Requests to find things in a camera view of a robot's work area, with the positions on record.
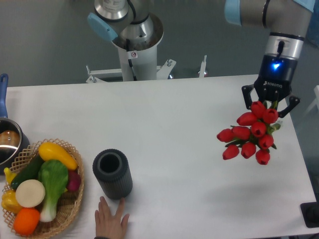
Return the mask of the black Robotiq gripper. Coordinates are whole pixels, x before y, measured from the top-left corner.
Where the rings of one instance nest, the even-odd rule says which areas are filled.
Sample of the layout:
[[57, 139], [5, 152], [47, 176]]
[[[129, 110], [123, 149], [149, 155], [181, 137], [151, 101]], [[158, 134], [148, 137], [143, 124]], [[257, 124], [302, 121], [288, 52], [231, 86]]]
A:
[[[241, 88], [246, 109], [252, 105], [251, 92], [255, 89], [260, 101], [278, 101], [287, 97], [291, 91], [291, 82], [297, 67], [297, 60], [288, 58], [276, 58], [264, 55], [260, 72], [254, 84], [245, 85]], [[284, 118], [299, 103], [301, 99], [294, 95], [289, 96], [289, 104], [285, 109], [278, 112], [279, 118]]]

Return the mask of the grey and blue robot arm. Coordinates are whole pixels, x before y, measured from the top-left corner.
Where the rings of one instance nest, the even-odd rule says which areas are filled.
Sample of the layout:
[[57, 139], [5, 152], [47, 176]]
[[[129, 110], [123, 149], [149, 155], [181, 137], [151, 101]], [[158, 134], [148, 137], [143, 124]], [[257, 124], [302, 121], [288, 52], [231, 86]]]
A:
[[[314, 10], [313, 0], [228, 0], [226, 20], [236, 25], [270, 29], [257, 80], [242, 87], [245, 105], [252, 107], [251, 92], [259, 101], [289, 105], [279, 111], [285, 117], [300, 99], [291, 93], [291, 81]], [[157, 68], [157, 46], [163, 37], [160, 19], [149, 11], [147, 0], [97, 0], [87, 17], [91, 29], [118, 49], [124, 81], [166, 79]]]

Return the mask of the bare human hand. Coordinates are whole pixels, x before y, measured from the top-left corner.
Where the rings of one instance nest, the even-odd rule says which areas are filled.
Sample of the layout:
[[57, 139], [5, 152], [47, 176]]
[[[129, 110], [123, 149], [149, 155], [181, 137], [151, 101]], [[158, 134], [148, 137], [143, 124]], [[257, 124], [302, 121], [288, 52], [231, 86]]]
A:
[[130, 215], [122, 216], [124, 208], [125, 199], [121, 198], [116, 213], [112, 215], [106, 199], [100, 197], [98, 209], [95, 211], [95, 239], [125, 238]]

